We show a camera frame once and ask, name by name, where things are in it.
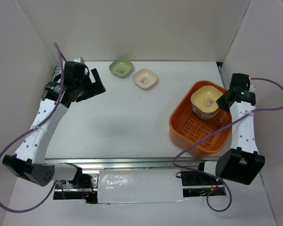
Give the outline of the yellow square plate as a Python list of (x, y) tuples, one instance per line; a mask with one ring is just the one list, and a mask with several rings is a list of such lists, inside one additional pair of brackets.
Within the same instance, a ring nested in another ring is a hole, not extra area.
[(216, 101), (222, 95), (222, 91), (213, 86), (206, 85), (191, 95), (191, 103), (203, 115), (213, 115), (220, 110)]

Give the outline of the brown plate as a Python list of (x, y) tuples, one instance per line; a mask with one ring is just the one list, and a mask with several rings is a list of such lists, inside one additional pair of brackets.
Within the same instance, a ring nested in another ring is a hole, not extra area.
[(192, 111), (202, 120), (211, 120), (212, 118), (214, 118), (219, 112), (220, 109), (217, 109), (215, 112), (213, 113), (203, 113), (202, 111), (200, 111), (199, 109), (193, 107)]

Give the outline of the orange plastic bin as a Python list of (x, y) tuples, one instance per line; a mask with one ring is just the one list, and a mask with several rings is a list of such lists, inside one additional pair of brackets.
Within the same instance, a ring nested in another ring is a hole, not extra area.
[[(183, 150), (232, 122), (231, 114), (223, 110), (210, 120), (201, 119), (192, 110), (192, 94), (206, 85), (211, 85), (222, 93), (226, 92), (225, 88), (213, 82), (198, 81), (190, 88), (169, 118), (169, 137)], [(188, 153), (200, 159), (218, 153), (225, 146), (231, 132), (232, 128), (227, 128), (190, 149)]]

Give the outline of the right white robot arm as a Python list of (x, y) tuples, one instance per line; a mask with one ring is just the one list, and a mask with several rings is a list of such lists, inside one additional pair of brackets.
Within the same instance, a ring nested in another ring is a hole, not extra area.
[(218, 178), (250, 185), (265, 164), (265, 157), (258, 153), (254, 133), (256, 96), (250, 91), (247, 74), (234, 73), (229, 89), (216, 101), (218, 106), (231, 114), (232, 141), (230, 149), (216, 163)]

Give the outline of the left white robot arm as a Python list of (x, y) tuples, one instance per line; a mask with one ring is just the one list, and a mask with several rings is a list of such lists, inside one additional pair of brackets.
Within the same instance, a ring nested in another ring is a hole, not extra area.
[(64, 180), (73, 188), (83, 184), (82, 168), (72, 163), (46, 164), (52, 136), (72, 102), (80, 102), (106, 91), (97, 69), (67, 61), (61, 73), (44, 87), (37, 115), (29, 133), (13, 155), (2, 160), (14, 175), (40, 186)]

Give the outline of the green plate at back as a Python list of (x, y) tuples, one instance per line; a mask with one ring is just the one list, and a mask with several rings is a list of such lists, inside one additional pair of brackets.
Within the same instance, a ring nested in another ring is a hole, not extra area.
[(133, 63), (124, 58), (116, 59), (109, 66), (110, 72), (119, 78), (127, 77), (132, 69)]

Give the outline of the cream plate at back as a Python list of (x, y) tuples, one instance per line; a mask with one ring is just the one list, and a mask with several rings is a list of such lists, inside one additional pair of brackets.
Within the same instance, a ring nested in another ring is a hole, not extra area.
[(158, 76), (150, 69), (140, 69), (133, 75), (133, 81), (141, 89), (150, 89), (158, 81)]

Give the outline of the white foil cover panel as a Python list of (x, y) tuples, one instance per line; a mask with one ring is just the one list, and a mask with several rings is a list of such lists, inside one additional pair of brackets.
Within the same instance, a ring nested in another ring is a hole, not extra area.
[(183, 186), (176, 169), (103, 170), (98, 177), (98, 203), (181, 202)]

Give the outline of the aluminium frame rail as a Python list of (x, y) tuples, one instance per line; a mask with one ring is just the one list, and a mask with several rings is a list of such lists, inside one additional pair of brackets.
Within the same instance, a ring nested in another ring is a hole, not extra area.
[(98, 70), (106, 91), (71, 104), (49, 144), (47, 162), (127, 168), (171, 161), (180, 152), (169, 138), (169, 117), (195, 82), (223, 84), (217, 64), (135, 61), (133, 65), (134, 72), (150, 69), (158, 76), (152, 88), (139, 88), (132, 76), (113, 75), (109, 62), (87, 62)]

